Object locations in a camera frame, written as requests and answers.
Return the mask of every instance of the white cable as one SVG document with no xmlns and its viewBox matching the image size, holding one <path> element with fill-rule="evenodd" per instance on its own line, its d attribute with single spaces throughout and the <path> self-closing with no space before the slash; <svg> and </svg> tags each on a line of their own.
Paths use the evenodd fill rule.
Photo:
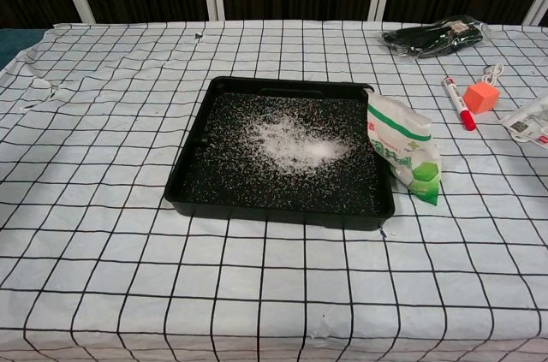
<svg viewBox="0 0 548 362">
<path fill-rule="evenodd" d="M 495 86 L 497 84 L 497 78 L 500 77 L 504 72 L 504 65 L 497 64 L 493 67 L 485 69 L 485 74 L 481 77 L 483 82 L 486 82 L 490 86 Z"/>
</svg>

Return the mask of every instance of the table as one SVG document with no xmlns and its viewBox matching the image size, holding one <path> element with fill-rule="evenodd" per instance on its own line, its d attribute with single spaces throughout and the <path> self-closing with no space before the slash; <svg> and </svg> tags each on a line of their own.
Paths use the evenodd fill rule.
<svg viewBox="0 0 548 362">
<path fill-rule="evenodd" d="M 0 359 L 548 360 L 548 154 L 497 119 L 548 93 L 548 33 L 415 62 L 355 21 L 48 31 L 0 73 Z M 505 64 L 465 131 L 441 86 Z M 365 82 L 432 119 L 437 207 L 380 232 L 178 215 L 162 193 L 210 79 Z"/>
</svg>

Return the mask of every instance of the teal floor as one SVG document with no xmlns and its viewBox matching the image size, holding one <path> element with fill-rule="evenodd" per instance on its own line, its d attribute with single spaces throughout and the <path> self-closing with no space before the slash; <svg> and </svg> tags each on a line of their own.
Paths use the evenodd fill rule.
<svg viewBox="0 0 548 362">
<path fill-rule="evenodd" d="M 0 69 L 4 68 L 19 51 L 38 43 L 44 33 L 45 30 L 41 29 L 0 29 Z"/>
</svg>

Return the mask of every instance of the green and white package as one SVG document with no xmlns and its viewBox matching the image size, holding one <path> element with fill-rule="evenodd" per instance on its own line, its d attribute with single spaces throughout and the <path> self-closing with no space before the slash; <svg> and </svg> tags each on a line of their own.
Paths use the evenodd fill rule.
<svg viewBox="0 0 548 362">
<path fill-rule="evenodd" d="M 432 139 L 432 121 L 399 101 L 368 95 L 367 134 L 374 150 L 409 191 L 437 205 L 442 161 Z"/>
</svg>

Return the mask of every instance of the plastic package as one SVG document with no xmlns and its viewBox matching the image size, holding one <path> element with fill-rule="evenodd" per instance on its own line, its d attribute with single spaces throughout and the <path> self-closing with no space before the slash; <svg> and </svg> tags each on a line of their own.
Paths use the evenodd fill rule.
<svg viewBox="0 0 548 362">
<path fill-rule="evenodd" d="M 369 93 L 367 134 L 394 176 L 419 199 L 438 204 L 442 160 L 432 139 L 432 121 L 405 104 Z"/>
<path fill-rule="evenodd" d="M 383 33 L 383 39 L 399 55 L 445 56 L 489 37 L 484 22 L 469 15 L 454 15 L 429 26 L 409 27 Z"/>
<path fill-rule="evenodd" d="M 501 123 L 516 141 L 531 141 L 548 150 L 548 95 L 514 111 Z"/>
</svg>

